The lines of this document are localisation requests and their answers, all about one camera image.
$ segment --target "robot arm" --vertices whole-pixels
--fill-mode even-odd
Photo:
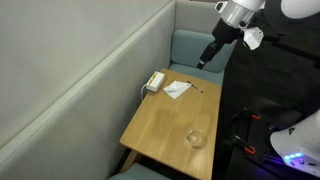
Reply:
[[[229,0],[216,5],[220,20],[212,32],[215,41],[210,43],[200,57],[198,68],[244,32],[244,42],[251,50],[259,47],[263,32],[259,28],[247,28],[260,9],[265,9],[269,22],[278,27],[291,28],[320,17],[320,0]]]

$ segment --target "table leg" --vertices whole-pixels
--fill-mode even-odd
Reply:
[[[127,157],[126,161],[124,162],[124,164],[120,170],[120,173],[127,171],[134,162],[139,162],[141,160],[141,158],[142,158],[141,154],[139,154],[135,150],[131,150],[129,156]]]

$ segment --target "small white device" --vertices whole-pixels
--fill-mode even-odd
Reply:
[[[154,74],[151,76],[151,78],[147,83],[147,89],[153,92],[157,92],[163,80],[164,80],[164,74],[158,71],[154,72]]]
[[[287,166],[320,177],[320,110],[270,141]]]

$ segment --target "pen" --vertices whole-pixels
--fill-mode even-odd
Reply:
[[[203,93],[203,91],[201,89],[199,89],[197,86],[195,86],[194,84],[192,84],[190,81],[187,81],[187,83],[190,83],[192,87],[196,88],[196,90],[200,91],[201,93]]]

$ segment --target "table top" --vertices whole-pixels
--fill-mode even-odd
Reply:
[[[148,92],[120,143],[191,177],[211,179],[221,86],[167,69],[161,72],[162,85],[156,93]],[[190,81],[204,93],[190,87],[173,99],[162,89],[175,80]],[[190,127],[203,131],[204,147],[186,143]]]

